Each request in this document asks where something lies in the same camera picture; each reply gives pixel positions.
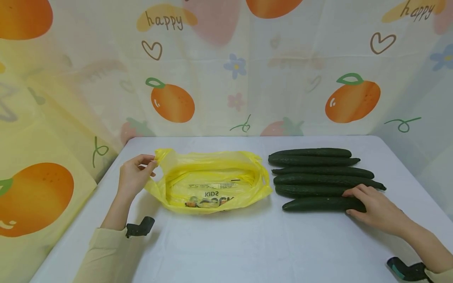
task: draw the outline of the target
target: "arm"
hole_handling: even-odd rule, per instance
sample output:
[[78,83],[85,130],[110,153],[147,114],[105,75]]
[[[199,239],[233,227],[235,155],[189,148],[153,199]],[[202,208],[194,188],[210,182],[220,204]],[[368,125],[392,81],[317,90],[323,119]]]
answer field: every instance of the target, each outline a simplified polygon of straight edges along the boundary
[[115,282],[120,259],[126,254],[126,222],[135,196],[143,189],[157,167],[154,156],[142,154],[120,168],[118,192],[99,229],[96,229],[74,283]]
[[427,269],[443,273],[453,269],[453,255],[437,237],[413,222],[384,194],[363,184],[347,190],[344,197],[354,196],[366,207],[366,213],[354,209],[346,213],[359,221],[405,240],[419,255]]

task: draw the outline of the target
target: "flower illustration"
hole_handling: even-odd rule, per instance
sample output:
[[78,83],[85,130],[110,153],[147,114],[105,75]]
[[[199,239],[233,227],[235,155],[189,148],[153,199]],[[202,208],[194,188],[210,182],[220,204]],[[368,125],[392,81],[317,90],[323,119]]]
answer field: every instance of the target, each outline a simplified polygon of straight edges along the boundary
[[236,108],[239,112],[241,111],[241,106],[243,106],[245,102],[242,100],[242,93],[237,93],[236,96],[229,95],[228,96],[228,107]]
[[429,57],[432,61],[437,61],[437,64],[433,67],[433,71],[442,69],[445,65],[448,69],[453,69],[453,44],[449,44],[445,47],[443,53],[434,53]]
[[246,60],[237,58],[235,54],[230,54],[230,62],[223,64],[226,70],[233,71],[233,79],[237,78],[237,74],[246,75]]

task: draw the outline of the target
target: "pink flower illustration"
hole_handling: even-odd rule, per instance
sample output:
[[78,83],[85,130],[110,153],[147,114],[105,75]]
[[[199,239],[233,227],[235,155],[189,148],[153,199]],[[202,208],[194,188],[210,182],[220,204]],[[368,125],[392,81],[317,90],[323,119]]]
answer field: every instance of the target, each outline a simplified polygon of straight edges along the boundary
[[241,106],[245,104],[246,103],[242,100],[242,93],[238,92],[236,96],[228,96],[228,107],[236,108],[238,112],[241,111]]

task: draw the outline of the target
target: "blue flower illustration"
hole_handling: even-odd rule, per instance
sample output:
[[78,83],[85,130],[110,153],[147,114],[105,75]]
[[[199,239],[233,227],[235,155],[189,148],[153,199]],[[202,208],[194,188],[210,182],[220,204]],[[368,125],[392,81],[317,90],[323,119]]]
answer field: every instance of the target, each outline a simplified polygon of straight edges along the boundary
[[433,71],[442,69],[445,65],[448,69],[453,69],[453,44],[449,44],[445,47],[443,53],[434,53],[429,57],[433,61],[437,61],[437,64],[433,67]]
[[230,62],[223,64],[226,70],[233,71],[233,79],[237,78],[237,74],[246,75],[246,60],[237,58],[235,54],[230,54]]

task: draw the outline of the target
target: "yellow plastic bag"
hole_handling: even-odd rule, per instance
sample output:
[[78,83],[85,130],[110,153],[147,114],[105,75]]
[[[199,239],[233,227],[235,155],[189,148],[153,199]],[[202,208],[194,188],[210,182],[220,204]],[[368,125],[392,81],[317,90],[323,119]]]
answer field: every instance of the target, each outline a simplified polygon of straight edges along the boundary
[[169,210],[208,214],[246,207],[270,195],[269,174],[261,158],[246,151],[178,154],[156,150],[164,172],[145,189]]

